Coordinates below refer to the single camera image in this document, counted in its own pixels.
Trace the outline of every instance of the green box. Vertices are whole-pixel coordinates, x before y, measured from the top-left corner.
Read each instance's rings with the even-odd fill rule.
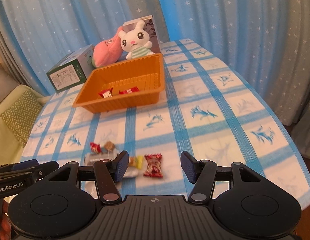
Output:
[[[92,65],[93,51],[92,44],[74,51],[46,73],[57,93],[86,82],[95,69]]]

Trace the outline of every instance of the table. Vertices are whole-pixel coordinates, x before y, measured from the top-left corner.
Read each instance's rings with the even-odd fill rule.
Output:
[[[310,204],[310,175],[286,130],[258,93],[234,70],[190,39],[162,44],[166,90],[157,104],[92,114],[72,108],[81,86],[55,94],[32,129],[21,161],[83,164],[91,141],[110,140],[130,156],[161,153],[163,179],[118,184],[122,196],[190,193],[180,167],[184,150],[219,166],[242,162]],[[216,183],[213,197],[228,189]]]

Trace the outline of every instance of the stuffed toy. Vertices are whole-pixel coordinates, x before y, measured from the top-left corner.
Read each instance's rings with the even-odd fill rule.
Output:
[[[154,52],[150,50],[153,46],[150,42],[150,36],[143,30],[144,25],[145,22],[140,20],[132,31],[129,31],[128,33],[120,31],[118,33],[122,49],[128,52],[126,59],[154,54]]]
[[[120,45],[119,32],[123,31],[123,27],[117,29],[115,36],[109,40],[101,41],[95,46],[93,52],[92,64],[95,68],[107,66],[115,63],[123,53]]]

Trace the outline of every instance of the pink plush toy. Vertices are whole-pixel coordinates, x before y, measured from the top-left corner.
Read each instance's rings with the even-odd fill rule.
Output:
[[[95,46],[92,64],[95,68],[115,63],[123,53],[118,33],[123,27],[117,29],[115,36],[109,40],[101,41]]]

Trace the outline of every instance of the orange plastic tray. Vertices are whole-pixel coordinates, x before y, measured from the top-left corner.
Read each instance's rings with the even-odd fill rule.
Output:
[[[119,94],[119,91],[135,86],[139,92]],[[110,88],[113,88],[111,98],[98,95],[100,91]],[[154,104],[164,88],[163,55],[156,53],[95,69],[77,95],[73,107],[81,106],[92,113],[99,113]]]

